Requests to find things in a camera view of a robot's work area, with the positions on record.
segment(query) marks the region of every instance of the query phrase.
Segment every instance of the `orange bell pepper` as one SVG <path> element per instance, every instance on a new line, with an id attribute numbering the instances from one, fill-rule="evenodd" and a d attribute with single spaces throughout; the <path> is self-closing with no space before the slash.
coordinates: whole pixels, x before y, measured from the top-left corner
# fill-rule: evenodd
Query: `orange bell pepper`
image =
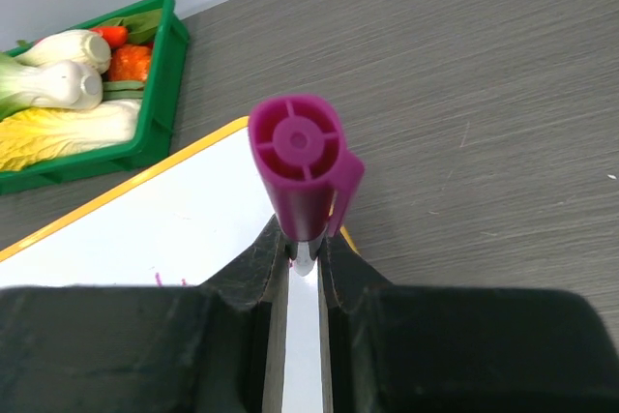
<path id="1" fill-rule="evenodd" d="M 125 44 L 112 54 L 107 75 L 110 81 L 146 82 L 153 51 L 145 45 Z"/>

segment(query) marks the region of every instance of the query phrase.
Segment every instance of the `green plastic crate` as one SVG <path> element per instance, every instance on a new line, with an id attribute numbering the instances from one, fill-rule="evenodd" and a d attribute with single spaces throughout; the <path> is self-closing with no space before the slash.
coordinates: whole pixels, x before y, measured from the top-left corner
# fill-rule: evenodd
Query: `green plastic crate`
<path id="1" fill-rule="evenodd" d="M 174 4 L 174 0 L 142 0 L 111 14 L 67 28 L 89 29 L 116 16 L 162 9 L 162 22 L 153 48 L 135 137 L 122 145 L 37 163 L 22 171 L 0 172 L 0 195 L 148 166 L 169 155 L 190 39 L 187 28 L 174 14 Z M 7 53 L 15 56 L 26 49 L 16 48 Z"/>

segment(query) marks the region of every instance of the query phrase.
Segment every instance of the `yellow edge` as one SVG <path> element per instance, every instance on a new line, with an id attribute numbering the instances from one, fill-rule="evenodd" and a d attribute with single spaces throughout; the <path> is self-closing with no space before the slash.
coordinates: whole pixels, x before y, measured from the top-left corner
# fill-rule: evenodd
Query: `yellow edge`
<path id="1" fill-rule="evenodd" d="M 136 188 L 141 184 L 144 184 L 146 181 L 162 174 L 164 171 L 167 171 L 178 163 L 184 162 L 186 159 L 194 156 L 198 152 L 201 152 L 204 149 L 207 149 L 212 145 L 217 144 L 226 137 L 233 135 L 234 133 L 242 130 L 243 128 L 246 128 L 249 119 L 250 118 L 248 116 L 244 116 L 243 118 L 239 118 L 238 120 L 234 120 L 233 122 L 228 123 L 227 125 L 216 130 L 214 133 L 210 133 L 209 135 L 202 137 L 200 140 L 194 142 L 192 145 L 185 147 L 184 149 L 176 152 L 167 159 L 151 166 L 148 169 L 145 169 L 137 176 L 132 177 L 132 179 L 130 179 L 129 181 L 126 181 L 123 184 L 116 186 L 114 189 L 107 191 L 99 197 L 73 210 L 68 215 L 65 215 L 59 220 L 51 222 L 46 227 L 39 229 L 33 234 L 30 234 L 28 237 L 13 244 L 12 246 L 8 246 L 4 250 L 0 251 L 0 263 L 7 258 L 12 257 L 16 253 L 23 251 L 24 249 L 27 249 L 33 244 L 36 244 L 42 239 L 50 236 L 54 232 L 58 232 L 63 227 L 66 227 L 69 224 L 84 218 L 86 215 L 94 212 L 98 208 L 103 207 L 106 203 L 109 203 L 112 200 L 120 197 L 121 195 L 129 192 L 131 189 Z M 359 252 L 355 248 L 355 245 L 350 239 L 348 232 L 344 227 L 341 229 L 341 234 L 344 236 L 344 239 L 346 240 L 350 248 L 354 250 L 357 254 L 359 254 Z"/>

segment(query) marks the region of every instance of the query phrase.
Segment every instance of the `carrot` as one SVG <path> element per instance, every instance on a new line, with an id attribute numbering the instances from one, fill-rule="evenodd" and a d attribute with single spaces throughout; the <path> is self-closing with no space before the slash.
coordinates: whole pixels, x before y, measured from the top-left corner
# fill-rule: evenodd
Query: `carrot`
<path id="1" fill-rule="evenodd" d="M 118 48 L 127 43 L 129 30 L 125 26 L 102 26 L 91 28 L 91 31 L 100 34 L 109 44 L 110 48 Z"/>

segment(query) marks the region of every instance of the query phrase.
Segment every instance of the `marker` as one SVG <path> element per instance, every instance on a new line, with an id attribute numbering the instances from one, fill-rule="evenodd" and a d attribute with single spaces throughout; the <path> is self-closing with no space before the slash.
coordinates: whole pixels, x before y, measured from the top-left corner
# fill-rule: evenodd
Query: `marker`
<path id="1" fill-rule="evenodd" d="M 348 150 L 336 111 L 318 96 L 282 96 L 259 104 L 250 114 L 249 133 L 293 265 L 303 276 L 311 271 L 325 233 L 334 236 L 341 228 L 364 164 Z"/>

